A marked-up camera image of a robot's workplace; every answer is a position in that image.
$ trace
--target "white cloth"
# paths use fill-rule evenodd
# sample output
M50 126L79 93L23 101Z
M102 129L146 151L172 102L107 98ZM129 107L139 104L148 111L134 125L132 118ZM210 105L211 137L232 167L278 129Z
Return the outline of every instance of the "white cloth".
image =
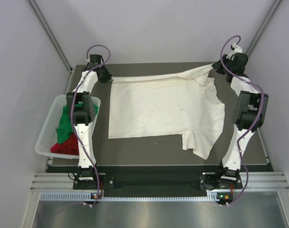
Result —
M214 78L208 78L211 69L113 77L108 138L181 134L184 150L207 159L225 116Z

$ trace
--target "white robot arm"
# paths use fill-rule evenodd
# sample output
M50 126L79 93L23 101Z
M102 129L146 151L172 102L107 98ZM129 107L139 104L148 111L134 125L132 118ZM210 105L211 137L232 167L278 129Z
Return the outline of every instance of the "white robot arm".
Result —
M112 77L101 60L103 59L100 55L90 55L90 61L83 69L77 87L66 95L79 149L79 172L75 176L73 189L93 189L99 184L94 178L95 173L98 175L92 145L96 113L90 94L97 81L106 83Z
M262 96L259 91L250 85L250 80L247 75L244 74L248 56L244 54L242 49L235 43L231 46L231 49L232 52L230 54L223 55L222 61L214 63L212 67L217 73L226 75L226 81L231 83L231 89L233 89L238 96L232 118L234 123L233 136L227 153L222 159L217 172L215 174L204 174L200 176L202 187L206 190L215 188L226 189L230 185L233 185L236 189L242 188L239 180L241 157L247 148L249 140L255 134L255 131L263 125L268 104L268 95L264 94ZM233 77L227 69L238 77ZM233 200L233 195L226 195L226 197L226 199L220 200L220 204Z
M96 71L91 71L89 73L88 72L89 72L88 70L82 72L82 76L81 76L80 81L78 82L78 85L82 81L84 81L84 82L82 83L81 87L78 89L78 93L83 93L83 92L91 93L94 85L98 81L98 76L97 76ZM79 123L79 124L77 124L77 126L75 126L75 129L76 129L78 137L81 139L81 141L85 147L85 150L87 151L88 155L90 156L90 158L92 159L94 164L96 164L96 159L94 157L93 144L92 144L92 134L94 131L93 122L91 121L88 125L86 125L85 123ZM83 153L82 147L83 146L78 141L78 148L80 151L78 166L81 168L89 168L90 166L92 166L92 163L87 158L86 154Z

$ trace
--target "white plastic basket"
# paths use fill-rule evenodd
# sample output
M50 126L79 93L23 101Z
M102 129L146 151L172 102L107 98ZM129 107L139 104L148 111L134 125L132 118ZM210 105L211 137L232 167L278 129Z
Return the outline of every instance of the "white plastic basket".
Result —
M100 104L101 101L97 97L92 97L93 103L98 106L99 110L95 116L93 121L93 128L94 131L97 117L100 111ZM52 153L50 152L50 148L57 142L57 132L56 129L59 127L59 121L62 115L63 106L67 105L66 95L59 95L54 100L48 116L43 124L42 130L40 132L39 138L36 142L35 151L37 154L48 156L48 157L55 157L55 158L79 158L78 155L69 155L69 154L59 154L59 153Z

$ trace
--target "white wall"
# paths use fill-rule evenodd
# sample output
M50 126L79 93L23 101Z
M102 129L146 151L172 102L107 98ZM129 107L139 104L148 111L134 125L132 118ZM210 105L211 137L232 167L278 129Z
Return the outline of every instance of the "white wall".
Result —
M0 0L0 228L18 228L35 172L34 146L67 70L25 0Z
M74 66L94 44L110 48L111 63L216 61L233 35L249 46L273 0L36 2Z
M289 183L289 0L284 0L247 64L247 74L269 94L263 131L276 168Z

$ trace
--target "metal floor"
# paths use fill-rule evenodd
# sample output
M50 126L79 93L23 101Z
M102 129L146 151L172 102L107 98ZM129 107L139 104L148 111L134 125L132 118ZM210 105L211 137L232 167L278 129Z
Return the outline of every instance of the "metal floor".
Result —
M182 72L208 63L157 63L157 64L110 64L107 69L113 76L145 76ZM84 66L76 66L70 90L81 78ZM182 149L181 135L164 135L127 139L108 139L108 119L111 83L96 83L92 96L101 100L101 107L93 135L93 150L99 166L131 165L218 165L226 154L233 134L232 113L237 95L223 75L214 71L218 98L225 103L225 123L222 134L215 143L207 160ZM251 138L244 155L246 164L267 164L257 133ZM54 158L53 166L77 165L78 160Z
M40 202L49 220L71 202ZM230 207L215 202L100 202L74 205L33 228L287 228L277 193L245 193Z

